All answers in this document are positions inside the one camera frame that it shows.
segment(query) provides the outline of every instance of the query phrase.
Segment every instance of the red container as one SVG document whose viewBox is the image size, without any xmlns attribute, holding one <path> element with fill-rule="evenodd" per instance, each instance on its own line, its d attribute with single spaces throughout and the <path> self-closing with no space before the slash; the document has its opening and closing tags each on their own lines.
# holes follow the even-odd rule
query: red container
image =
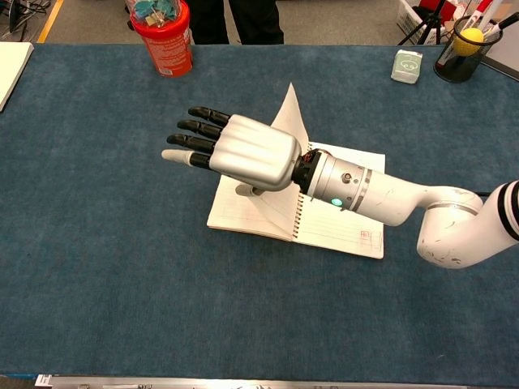
<svg viewBox="0 0 519 389">
<path fill-rule="evenodd" d="M 179 77 L 193 67 L 189 36 L 189 8 L 180 2 L 177 19 L 163 27 L 142 24 L 131 16 L 135 31 L 143 39 L 158 72 L 165 77 Z"/>
</svg>

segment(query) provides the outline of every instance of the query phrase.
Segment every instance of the black pants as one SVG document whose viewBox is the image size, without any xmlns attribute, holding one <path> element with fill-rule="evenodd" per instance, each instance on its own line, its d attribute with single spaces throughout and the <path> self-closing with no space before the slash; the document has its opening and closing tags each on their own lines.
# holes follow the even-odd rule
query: black pants
<svg viewBox="0 0 519 389">
<path fill-rule="evenodd" d="M 228 44 L 223 0 L 187 0 L 190 28 L 197 45 Z M 229 0 L 243 45 L 279 45 L 284 42 L 275 0 Z"/>
</svg>

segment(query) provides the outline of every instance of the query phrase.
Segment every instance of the open notebook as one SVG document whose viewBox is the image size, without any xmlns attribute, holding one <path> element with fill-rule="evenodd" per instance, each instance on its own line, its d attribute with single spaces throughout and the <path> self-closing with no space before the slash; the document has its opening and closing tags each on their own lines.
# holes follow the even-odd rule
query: open notebook
<svg viewBox="0 0 519 389">
<path fill-rule="evenodd" d="M 29 42 L 0 42 L 0 112 L 33 50 Z"/>
<path fill-rule="evenodd" d="M 323 148 L 333 156 L 384 172 L 385 155 L 360 152 L 322 143 L 309 143 L 294 87 L 290 85 L 272 127 L 292 134 L 302 150 Z M 253 233 L 289 242 L 318 246 L 381 259 L 384 225 L 332 204 L 312 200 L 290 185 L 279 192 L 242 197 L 235 192 L 241 182 L 221 176 L 208 218 L 208 227 Z"/>
</svg>

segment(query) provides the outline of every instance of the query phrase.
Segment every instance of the robotic arm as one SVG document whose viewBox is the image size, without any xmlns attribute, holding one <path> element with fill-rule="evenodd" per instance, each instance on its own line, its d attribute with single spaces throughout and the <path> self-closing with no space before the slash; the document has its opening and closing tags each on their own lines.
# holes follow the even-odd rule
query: robotic arm
<svg viewBox="0 0 519 389">
<path fill-rule="evenodd" d="M 251 193 L 283 190 L 292 182 L 313 199 L 397 226 L 425 208 L 417 250 L 440 267 L 482 262 L 519 242 L 519 180 L 499 186 L 488 200 L 450 186 L 423 186 L 334 158 L 325 150 L 302 155 L 283 131 L 239 115 L 194 107 L 189 114 L 212 122 L 178 123 L 210 140 L 171 135 L 168 143 L 193 151 L 164 150 L 173 162 L 214 170 L 251 186 Z"/>
</svg>

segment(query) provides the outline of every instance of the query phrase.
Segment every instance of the spiral binding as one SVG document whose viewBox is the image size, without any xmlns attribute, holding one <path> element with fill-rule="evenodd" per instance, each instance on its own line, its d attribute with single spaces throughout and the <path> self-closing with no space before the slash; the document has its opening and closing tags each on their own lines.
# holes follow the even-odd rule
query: spiral binding
<svg viewBox="0 0 519 389">
<path fill-rule="evenodd" d="M 311 143 L 308 143 L 307 146 L 307 152 L 309 152 L 312 149 Z M 292 231 L 292 237 L 294 239 L 298 238 L 299 235 L 299 225 L 301 224 L 301 216 L 302 216 L 302 205 L 304 204 L 304 194 L 299 192 L 298 195 L 298 205 L 295 212 L 295 220 L 294 220 L 294 229 Z"/>
</svg>

